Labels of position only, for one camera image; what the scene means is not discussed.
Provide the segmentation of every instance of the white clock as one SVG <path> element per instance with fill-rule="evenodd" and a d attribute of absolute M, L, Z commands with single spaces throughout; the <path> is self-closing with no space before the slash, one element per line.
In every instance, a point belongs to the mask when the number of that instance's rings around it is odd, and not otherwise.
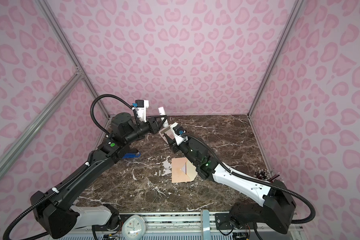
<path fill-rule="evenodd" d="M 123 224 L 122 233 L 128 240 L 137 240 L 144 235 L 146 229 L 143 218 L 139 215 L 133 215 Z"/>

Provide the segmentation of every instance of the aluminum frame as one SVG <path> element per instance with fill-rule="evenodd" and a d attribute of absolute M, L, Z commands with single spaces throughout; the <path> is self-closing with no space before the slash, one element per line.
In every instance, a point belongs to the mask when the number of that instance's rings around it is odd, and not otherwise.
<path fill-rule="evenodd" d="M 202 231 L 202 240 L 210 240 L 211 239 L 211 226 L 210 226 L 210 214 L 209 211 L 203 209 L 201 212 L 201 231 Z"/>
<path fill-rule="evenodd" d="M 215 214 L 229 213 L 224 212 L 209 212 L 208 215 L 202 215 L 201 212 L 128 212 L 120 214 L 130 214 L 130 215 L 139 215 L 141 216 L 147 226 L 145 234 L 176 234 L 176 233 L 203 233 L 202 226 L 203 223 L 207 223 L 210 226 L 210 235 L 219 233 L 219 230 L 216 228 Z M 87 226 L 78 229 L 72 229 L 65 237 L 78 234 L 92 234 L 92 227 Z M 258 223 L 259 232 L 274 232 L 265 223 Z M 304 229 L 301 224 L 291 224 L 289 226 L 290 232 L 301 232 L 304 235 Z M 245 232 L 245 229 L 238 230 L 234 229 L 233 232 Z M 103 235 L 107 233 L 115 233 L 114 231 L 103 231 L 96 232 L 96 235 Z M 52 239 L 49 236 L 46 236 L 43 240 Z"/>
<path fill-rule="evenodd" d="M 259 102 L 259 99 L 265 89 L 265 86 L 267 85 L 267 83 L 271 77 L 272 71 L 274 70 L 274 68 L 279 60 L 279 57 L 281 56 L 284 46 L 286 45 L 289 37 L 291 36 L 292 30 L 293 30 L 294 26 L 296 25 L 296 22 L 297 22 L 299 16 L 301 15 L 306 2 L 307 2 L 306 0 L 296 0 L 296 2 L 293 5 L 291 14 L 289 15 L 287 23 L 285 24 L 282 34 L 280 36 L 280 40 L 278 41 L 278 44 L 275 48 L 275 51 L 273 52 L 271 60 L 268 64 L 265 74 L 263 76 L 263 79 L 261 80 L 259 89 L 257 90 L 257 92 L 255 94 L 253 103 L 248 112 L 248 118 L 250 118 L 252 116 L 252 114 L 257 106 L 257 103 Z"/>
<path fill-rule="evenodd" d="M 259 147 L 259 150 L 261 152 L 261 156 L 263 157 L 265 166 L 267 167 L 268 171 L 271 172 L 273 168 L 271 167 L 270 163 L 267 161 L 267 159 L 265 157 L 266 155 L 265 155 L 264 147 L 260 142 L 259 134 L 257 133 L 256 128 L 254 127 L 254 124 L 252 122 L 252 119 L 249 116 L 248 116 L 248 121 L 250 122 L 250 126 L 252 128 L 253 135 L 254 135 L 254 137 L 256 139 L 257 146 Z"/>
<path fill-rule="evenodd" d="M 69 43 L 69 40 L 68 40 L 66 34 L 62 30 L 55 14 L 53 13 L 53 11 L 51 9 L 51 6 L 47 2 L 47 0 L 34 0 L 34 1 L 39 6 L 41 12 L 43 13 L 44 17 L 48 21 L 48 23 L 51 26 L 56 37 L 59 39 L 62 47 L 67 52 L 67 55 L 68 55 L 69 59 L 71 60 L 71 62 L 73 63 L 73 65 L 76 66 L 76 69 L 78 71 L 81 71 L 83 73 L 84 82 L 85 82 L 87 88 L 89 89 L 89 91 L 91 92 L 92 97 L 97 98 L 99 96 L 99 94 L 97 93 L 96 89 L 92 85 L 91 80 L 90 80 L 89 76 L 87 75 L 85 69 L 81 65 L 79 58 L 77 57 L 75 51 L 73 50 L 71 44 Z M 104 106 L 103 102 L 100 100 L 97 102 L 97 104 L 100 107 L 102 113 L 105 115 L 106 119 L 108 119 L 110 117 L 110 114 L 109 114 L 108 110 L 106 109 L 106 107 Z"/>
<path fill-rule="evenodd" d="M 53 97 L 42 112 L 33 120 L 24 130 L 22 135 L 16 140 L 12 147 L 0 157 L 0 180 L 16 162 L 19 155 L 28 147 L 36 134 L 43 128 L 49 118 L 55 113 L 57 108 L 64 102 L 66 97 L 75 88 L 80 79 L 83 79 L 82 73 L 78 71 L 64 85 L 59 93 Z"/>

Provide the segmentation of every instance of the metal rail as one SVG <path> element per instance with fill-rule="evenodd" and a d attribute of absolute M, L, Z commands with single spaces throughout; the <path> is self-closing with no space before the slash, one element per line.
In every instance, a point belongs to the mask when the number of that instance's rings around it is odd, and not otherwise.
<path fill-rule="evenodd" d="M 296 0 L 292 7 L 291 14 L 289 15 L 289 18 L 284 26 L 284 29 L 282 31 L 282 34 L 280 36 L 280 40 L 275 48 L 275 51 L 273 52 L 273 55 L 271 57 L 271 60 L 267 66 L 267 69 L 265 70 L 265 74 L 263 76 L 263 79 L 261 80 L 259 89 L 256 92 L 256 95 L 253 99 L 253 103 L 250 107 L 250 110 L 248 112 L 248 117 L 250 118 L 254 112 L 254 109 L 256 108 L 257 103 L 259 102 L 259 99 L 261 97 L 261 94 L 264 91 L 265 86 L 267 85 L 270 76 L 272 74 L 273 69 L 275 68 L 279 57 L 283 51 L 284 46 L 286 45 L 291 33 L 292 29 L 294 28 L 298 17 L 302 13 L 302 10 L 304 9 L 304 5 L 306 3 L 306 0 Z"/>
<path fill-rule="evenodd" d="M 91 92 L 91 95 L 93 98 L 97 98 L 99 94 L 97 93 L 96 89 L 91 83 L 90 78 L 88 77 L 87 73 L 85 72 L 85 69 L 81 65 L 79 58 L 77 57 L 75 51 L 73 50 L 71 44 L 69 43 L 69 40 L 67 36 L 65 35 L 64 31 L 62 30 L 57 18 L 55 17 L 55 14 L 53 13 L 51 6 L 48 4 L 47 0 L 35 0 L 36 4 L 39 6 L 41 12 L 43 13 L 44 17 L 46 18 L 47 22 L 51 26 L 53 32 L 55 33 L 56 37 L 59 39 L 62 47 L 67 52 L 67 55 L 73 65 L 76 66 L 77 70 L 80 70 L 84 74 L 84 82 Z M 97 105 L 100 107 L 102 113 L 105 115 L 106 119 L 109 118 L 109 113 L 102 103 L 102 101 L 98 101 Z"/>
<path fill-rule="evenodd" d="M 15 163 L 19 155 L 31 143 L 36 134 L 43 128 L 49 118 L 55 113 L 56 109 L 64 102 L 65 98 L 75 88 L 82 74 L 78 71 L 67 84 L 54 96 L 42 112 L 33 120 L 33 122 L 24 130 L 22 135 L 16 140 L 13 146 L 6 151 L 0 158 L 0 180 Z"/>
<path fill-rule="evenodd" d="M 227 214 L 229 212 L 206 212 L 207 210 L 204 210 L 203 213 L 209 214 L 209 216 L 203 216 L 201 212 L 128 212 L 120 214 L 136 214 L 144 219 L 147 230 L 143 240 L 232 240 L 232 234 L 230 236 L 224 237 L 221 235 L 219 230 L 216 229 L 215 223 L 215 214 Z M 257 225 L 259 232 L 275 232 L 265 223 L 258 223 Z M 207 226 L 209 226 L 209 235 L 204 234 L 208 233 L 208 229 L 206 231 L 204 230 L 207 228 Z M 305 235 L 304 230 L 300 224 L 291 224 L 289 231 L 291 233 L 299 232 L 297 235 Z M 245 232 L 245 230 L 235 229 L 233 232 Z M 109 233 L 113 234 L 115 231 L 96 232 L 96 235 L 100 239 L 100 237 L 102 237 L 104 234 Z M 73 229 L 70 233 L 61 238 L 61 240 L 73 239 L 91 240 L 91 226 Z M 46 236 L 43 240 L 52 240 L 52 238 Z"/>

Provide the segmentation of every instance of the cable clip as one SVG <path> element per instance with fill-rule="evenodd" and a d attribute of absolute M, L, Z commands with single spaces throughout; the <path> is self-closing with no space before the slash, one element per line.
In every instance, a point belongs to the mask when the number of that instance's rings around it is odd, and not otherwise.
<path fill-rule="evenodd" d="M 52 191 L 54 191 L 55 193 L 59 193 L 58 189 L 55 187 L 52 188 Z"/>

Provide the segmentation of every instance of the envelope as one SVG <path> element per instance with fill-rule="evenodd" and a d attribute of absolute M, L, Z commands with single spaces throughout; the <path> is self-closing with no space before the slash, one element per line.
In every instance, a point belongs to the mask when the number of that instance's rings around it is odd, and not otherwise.
<path fill-rule="evenodd" d="M 192 182 L 196 175 L 196 167 L 186 157 L 172 159 L 172 183 Z"/>

